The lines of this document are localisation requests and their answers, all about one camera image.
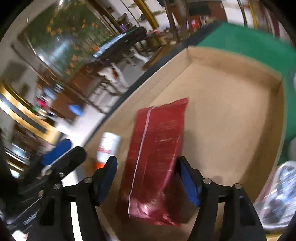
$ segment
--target blue gripper pad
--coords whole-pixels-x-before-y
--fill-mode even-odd
[[[180,175],[180,178],[182,180],[183,186],[185,188],[186,194],[189,198],[189,200],[194,203],[195,206],[198,206],[200,204],[200,194],[202,191],[202,185],[200,182],[195,183],[192,179],[192,175],[194,174],[193,168],[191,168],[190,164],[186,160],[186,164],[183,162],[183,160],[178,159],[178,173]]]

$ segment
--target cardboard box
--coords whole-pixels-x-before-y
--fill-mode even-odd
[[[188,239],[197,211],[182,227],[121,223],[115,213],[136,111],[185,97],[189,103],[182,155],[204,177],[222,185],[241,183],[255,201],[277,164],[285,130],[280,74],[238,54],[190,46],[129,96],[86,146],[91,159],[104,132],[122,138],[115,180],[107,200],[98,208],[101,223],[111,237],[122,241]],[[89,176],[94,172],[90,163],[87,160],[84,164]],[[222,216],[223,204],[219,205],[217,230]]]

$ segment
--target pink object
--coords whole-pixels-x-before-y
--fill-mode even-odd
[[[47,107],[47,104],[44,100],[41,100],[41,99],[37,99],[37,103],[38,105],[41,106],[41,108],[46,108]]]

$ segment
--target green cloth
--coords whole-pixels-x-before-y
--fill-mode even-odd
[[[295,49],[278,38],[259,30],[224,23],[206,37],[199,46],[213,47],[254,58],[280,72],[283,76],[287,128],[279,160],[289,160],[288,146],[296,137],[296,92],[291,71],[296,71]]]

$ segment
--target metal screw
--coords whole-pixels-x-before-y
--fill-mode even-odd
[[[54,184],[54,189],[55,190],[58,190],[61,188],[61,184],[57,183],[57,184]]]
[[[212,180],[209,178],[204,178],[204,183],[205,184],[211,184]]]
[[[87,177],[84,179],[85,183],[91,183],[92,182],[92,178],[91,177]]]
[[[42,196],[43,196],[43,193],[44,193],[44,190],[41,190],[41,191],[38,193],[38,197],[42,197]]]
[[[60,177],[64,177],[64,176],[65,176],[65,173],[63,173],[63,172],[59,172],[59,176],[60,176]]]
[[[238,189],[238,190],[240,190],[240,189],[242,188],[242,186],[241,186],[239,183],[236,183],[236,184],[234,185],[234,187],[235,187],[236,189]]]

